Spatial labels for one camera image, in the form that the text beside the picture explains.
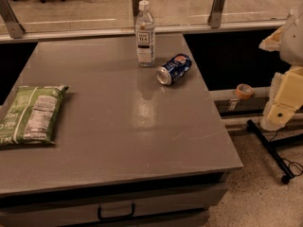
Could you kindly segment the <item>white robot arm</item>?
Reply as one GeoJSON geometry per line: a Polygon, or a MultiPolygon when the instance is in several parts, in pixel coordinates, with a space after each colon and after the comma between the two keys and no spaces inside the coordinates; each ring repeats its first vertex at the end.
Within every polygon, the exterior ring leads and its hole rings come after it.
{"type": "Polygon", "coordinates": [[[264,39],[259,48],[278,51],[291,65],[284,74],[275,73],[260,125],[266,131],[284,128],[303,106],[303,4],[291,10],[286,23],[264,39]]]}

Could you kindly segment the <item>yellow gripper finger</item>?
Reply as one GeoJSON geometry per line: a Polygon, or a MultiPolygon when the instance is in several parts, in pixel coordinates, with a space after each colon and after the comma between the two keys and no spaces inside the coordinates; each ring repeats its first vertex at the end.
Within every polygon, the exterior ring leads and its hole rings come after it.
{"type": "Polygon", "coordinates": [[[278,51],[280,49],[282,31],[283,31],[283,27],[281,26],[270,36],[262,40],[258,47],[262,50],[269,52],[278,51]]]}
{"type": "Polygon", "coordinates": [[[266,131],[284,128],[303,106],[303,68],[292,66],[286,73],[275,73],[260,125],[266,131]]]}

